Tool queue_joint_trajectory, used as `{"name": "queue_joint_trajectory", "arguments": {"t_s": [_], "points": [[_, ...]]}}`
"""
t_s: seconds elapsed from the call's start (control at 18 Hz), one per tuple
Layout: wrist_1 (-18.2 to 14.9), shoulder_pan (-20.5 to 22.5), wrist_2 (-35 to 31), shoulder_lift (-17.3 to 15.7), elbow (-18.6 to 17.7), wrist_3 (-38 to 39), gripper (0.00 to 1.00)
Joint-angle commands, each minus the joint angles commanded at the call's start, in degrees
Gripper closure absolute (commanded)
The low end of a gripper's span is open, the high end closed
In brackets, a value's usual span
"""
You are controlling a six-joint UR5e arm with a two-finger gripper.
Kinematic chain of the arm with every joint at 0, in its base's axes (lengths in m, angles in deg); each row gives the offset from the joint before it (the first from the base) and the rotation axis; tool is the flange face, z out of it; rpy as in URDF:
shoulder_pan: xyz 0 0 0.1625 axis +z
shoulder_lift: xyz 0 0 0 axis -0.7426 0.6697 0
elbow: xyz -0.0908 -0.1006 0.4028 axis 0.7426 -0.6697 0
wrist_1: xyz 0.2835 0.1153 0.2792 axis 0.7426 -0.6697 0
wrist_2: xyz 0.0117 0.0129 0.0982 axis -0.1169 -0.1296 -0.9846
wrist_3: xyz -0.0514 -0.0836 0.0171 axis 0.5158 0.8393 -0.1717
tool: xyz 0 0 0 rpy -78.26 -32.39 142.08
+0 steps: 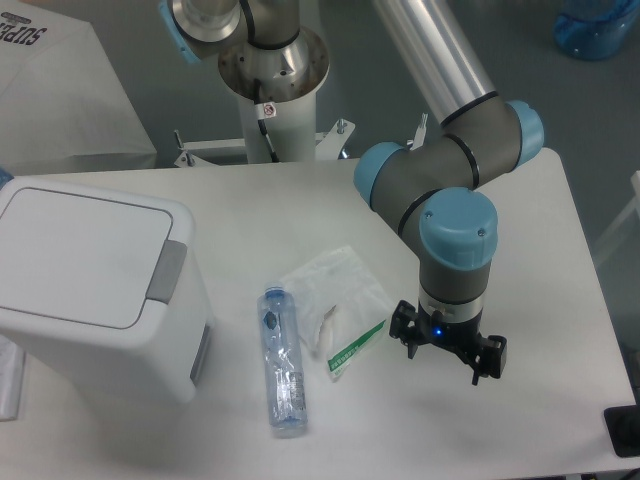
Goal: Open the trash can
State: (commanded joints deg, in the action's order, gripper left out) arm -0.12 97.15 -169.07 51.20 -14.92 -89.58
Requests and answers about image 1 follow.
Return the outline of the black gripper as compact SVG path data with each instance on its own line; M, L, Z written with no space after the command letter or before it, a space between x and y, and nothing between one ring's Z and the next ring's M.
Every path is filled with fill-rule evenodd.
M458 356L473 370L472 384L481 378L500 379L506 365L507 339L500 335L484 337L479 334L480 314L464 322L446 322L433 311L428 314L422 306L416 309L400 300L394 310L389 336L407 348L413 359L419 346L431 344Z

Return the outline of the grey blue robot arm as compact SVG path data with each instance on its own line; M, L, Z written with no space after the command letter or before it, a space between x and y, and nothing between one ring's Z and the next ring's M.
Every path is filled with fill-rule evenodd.
M499 378L507 341L479 325L498 234L480 187L534 158L544 143L537 112L500 98L444 1L374 5L442 134L425 145L383 142L359 159L354 185L420 262L419 300L400 302L389 333L410 353L426 344L455 354L475 379ZM311 160L314 113L284 108L326 79L323 41L300 21L296 1L165 1L183 55L216 56L243 107L252 163Z

